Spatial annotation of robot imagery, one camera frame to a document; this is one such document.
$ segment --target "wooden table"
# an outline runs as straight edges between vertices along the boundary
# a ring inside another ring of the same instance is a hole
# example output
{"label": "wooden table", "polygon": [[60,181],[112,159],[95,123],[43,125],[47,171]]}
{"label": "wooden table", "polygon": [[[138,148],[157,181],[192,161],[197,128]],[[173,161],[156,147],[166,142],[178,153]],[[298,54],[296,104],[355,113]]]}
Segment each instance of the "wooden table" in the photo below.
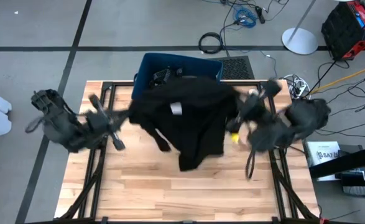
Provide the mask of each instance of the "wooden table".
{"label": "wooden table", "polygon": [[[103,82],[87,82],[81,113],[93,110],[88,96],[99,97]],[[277,110],[291,103],[287,83],[280,81],[280,84],[283,89],[274,98]],[[254,86],[236,88],[248,91]],[[127,108],[131,92],[131,86],[117,86],[114,109]],[[246,139],[247,129],[242,128],[239,134],[241,139]],[[175,149],[160,152],[155,141],[138,125],[126,121],[119,137],[126,149],[117,151],[108,141],[97,220],[107,216],[112,221],[270,221],[271,217],[279,216],[270,157],[268,153],[257,154],[252,179],[246,180],[244,166],[249,154],[246,142],[243,142],[246,147],[242,147],[226,136],[223,157],[205,159],[197,170],[180,172],[178,152]],[[293,146],[303,149],[301,142]],[[55,217],[63,215],[81,192],[88,155],[88,150],[69,155]],[[288,150],[287,164],[294,191],[318,215],[305,156]],[[282,191],[287,216],[291,217],[287,194]],[[91,207],[90,200],[92,193],[88,197],[87,211]]]}

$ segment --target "yellow object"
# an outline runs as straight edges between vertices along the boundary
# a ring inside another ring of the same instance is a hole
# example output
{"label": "yellow object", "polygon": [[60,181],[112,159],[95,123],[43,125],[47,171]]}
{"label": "yellow object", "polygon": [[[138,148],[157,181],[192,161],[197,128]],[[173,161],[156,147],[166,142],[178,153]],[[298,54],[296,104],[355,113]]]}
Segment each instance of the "yellow object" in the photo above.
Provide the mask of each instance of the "yellow object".
{"label": "yellow object", "polygon": [[239,133],[231,133],[231,139],[235,143],[238,143],[239,142]]}
{"label": "yellow object", "polygon": [[327,87],[330,87],[330,86],[332,86],[332,85],[335,85],[335,84],[337,84],[337,83],[339,83],[339,82],[341,82],[341,81],[344,81],[344,80],[347,80],[347,79],[353,78],[353,77],[355,77],[356,75],[360,75],[360,74],[362,74],[362,73],[364,73],[364,72],[365,72],[365,69],[364,69],[364,70],[360,70],[360,71],[358,71],[358,72],[356,72],[356,73],[354,73],[354,74],[352,74],[352,75],[348,75],[347,77],[340,78],[339,80],[336,80],[336,81],[331,82],[331,83],[329,83],[329,84],[327,84],[327,85],[324,85],[324,86],[321,86],[321,87],[319,87],[319,88],[317,88],[317,89],[312,90],[312,91],[311,91],[311,94],[314,94],[314,93],[318,92],[319,90],[322,90],[322,89],[324,89],[324,88],[327,88]]}

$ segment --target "black cloth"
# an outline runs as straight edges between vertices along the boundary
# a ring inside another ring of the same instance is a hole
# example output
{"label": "black cloth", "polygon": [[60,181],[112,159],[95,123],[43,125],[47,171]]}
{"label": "black cloth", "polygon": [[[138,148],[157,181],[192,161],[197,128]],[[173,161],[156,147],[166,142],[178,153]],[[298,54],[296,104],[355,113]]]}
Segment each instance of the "black cloth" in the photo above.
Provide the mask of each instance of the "black cloth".
{"label": "black cloth", "polygon": [[[179,78],[146,90],[129,107],[129,120],[140,124],[161,151],[170,147],[157,130],[180,151],[181,171],[196,169],[209,155],[223,155],[225,126],[237,115],[239,93],[209,78]],[[170,104],[180,102],[182,114]]]}

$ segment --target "blue bin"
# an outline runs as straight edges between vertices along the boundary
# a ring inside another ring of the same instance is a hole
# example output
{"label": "blue bin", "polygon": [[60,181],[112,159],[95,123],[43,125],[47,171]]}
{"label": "blue bin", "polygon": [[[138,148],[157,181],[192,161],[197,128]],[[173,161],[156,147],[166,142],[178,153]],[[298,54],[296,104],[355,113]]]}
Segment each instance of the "blue bin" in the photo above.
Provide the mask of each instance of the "blue bin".
{"label": "blue bin", "polygon": [[166,68],[182,68],[185,75],[208,77],[217,82],[221,80],[223,72],[222,62],[173,54],[146,53],[134,80],[131,98],[135,100],[140,97],[149,88],[153,74]]}

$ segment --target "black floor line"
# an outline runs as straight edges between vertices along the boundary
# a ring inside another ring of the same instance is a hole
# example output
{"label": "black floor line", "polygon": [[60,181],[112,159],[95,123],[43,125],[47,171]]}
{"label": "black floor line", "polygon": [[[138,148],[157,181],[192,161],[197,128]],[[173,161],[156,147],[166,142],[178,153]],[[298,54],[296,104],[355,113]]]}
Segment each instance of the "black floor line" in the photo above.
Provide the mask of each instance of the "black floor line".
{"label": "black floor line", "polygon": [[[72,47],[0,47],[0,52],[151,52],[151,51],[199,51],[198,46],[75,46]],[[208,50],[217,49],[218,46],[207,46]],[[284,46],[254,46],[234,45],[228,46],[233,50],[264,50],[264,51],[288,51]],[[326,46],[319,46],[317,51],[328,50]]]}
{"label": "black floor line", "polygon": [[[65,92],[66,84],[70,75],[70,71],[72,70],[73,61],[76,57],[76,47],[80,43],[81,35],[83,33],[84,25],[87,20],[88,12],[90,11],[92,0],[86,0],[86,4],[84,6],[83,14],[81,15],[80,22],[78,24],[78,28],[76,31],[75,38],[73,40],[72,50],[69,53],[65,68],[63,69],[63,74],[58,86],[58,92],[62,96]],[[27,188],[22,199],[21,206],[19,207],[19,211],[17,214],[17,218],[15,223],[25,223],[27,214],[29,212],[30,204],[32,203],[32,199],[34,196],[34,191],[37,186],[37,182],[40,177],[41,169],[44,163],[45,155],[47,153],[49,140],[43,136],[43,139],[40,144],[39,152],[37,153],[36,160],[34,162],[33,170],[29,178],[29,182],[27,184]]]}

